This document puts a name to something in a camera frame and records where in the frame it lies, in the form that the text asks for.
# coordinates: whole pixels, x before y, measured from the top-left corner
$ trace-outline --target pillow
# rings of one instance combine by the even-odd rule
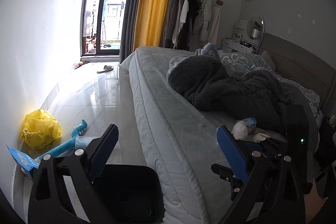
[[[267,63],[271,67],[272,71],[276,71],[277,67],[275,66],[272,58],[269,56],[267,51],[264,51],[261,56],[266,59]]]

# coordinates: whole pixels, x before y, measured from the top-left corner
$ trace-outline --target tile floor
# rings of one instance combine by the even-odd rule
[[[105,65],[113,71],[97,74]],[[146,165],[135,120],[129,75],[119,70],[118,62],[91,62],[76,69],[64,81],[48,111],[63,128],[61,142],[70,138],[82,119],[88,123],[85,136],[101,136],[111,123],[119,128],[123,164]],[[77,215],[88,221],[77,199],[71,178],[66,179],[70,199]],[[25,179],[24,208],[27,216],[32,183]]]

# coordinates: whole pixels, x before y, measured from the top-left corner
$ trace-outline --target white mattress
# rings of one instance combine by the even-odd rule
[[[229,166],[216,128],[229,129],[224,113],[200,113],[167,83],[169,60],[191,52],[140,47],[122,67],[129,71],[135,116],[149,167],[160,179],[165,223],[218,223],[231,205],[230,184],[213,174],[213,163]]]

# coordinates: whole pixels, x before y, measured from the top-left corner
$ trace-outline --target headboard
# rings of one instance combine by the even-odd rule
[[[323,115],[327,115],[336,98],[336,70],[311,52],[269,33],[263,34],[256,52],[261,55],[265,50],[283,78],[294,78],[320,96]]]

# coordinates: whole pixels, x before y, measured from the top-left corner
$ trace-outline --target window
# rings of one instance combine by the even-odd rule
[[[83,55],[119,54],[126,0],[86,0]]]

